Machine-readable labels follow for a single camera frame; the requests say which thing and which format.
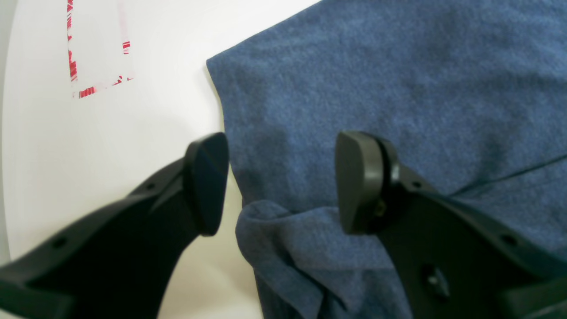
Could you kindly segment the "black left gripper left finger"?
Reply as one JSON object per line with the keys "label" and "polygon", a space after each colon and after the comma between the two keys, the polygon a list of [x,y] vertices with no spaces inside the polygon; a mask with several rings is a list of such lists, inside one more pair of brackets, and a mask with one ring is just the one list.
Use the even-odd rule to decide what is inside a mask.
{"label": "black left gripper left finger", "polygon": [[224,133],[193,141],[125,198],[1,268],[1,309],[27,319],[156,319],[182,253],[220,226]]}

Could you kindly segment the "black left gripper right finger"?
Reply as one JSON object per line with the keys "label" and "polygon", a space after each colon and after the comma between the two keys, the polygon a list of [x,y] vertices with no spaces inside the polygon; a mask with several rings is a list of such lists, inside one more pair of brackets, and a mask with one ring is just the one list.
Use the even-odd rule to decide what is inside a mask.
{"label": "black left gripper right finger", "polygon": [[394,146],[364,132],[335,143],[340,222],[377,237],[415,319],[564,319],[566,263],[437,193]]}

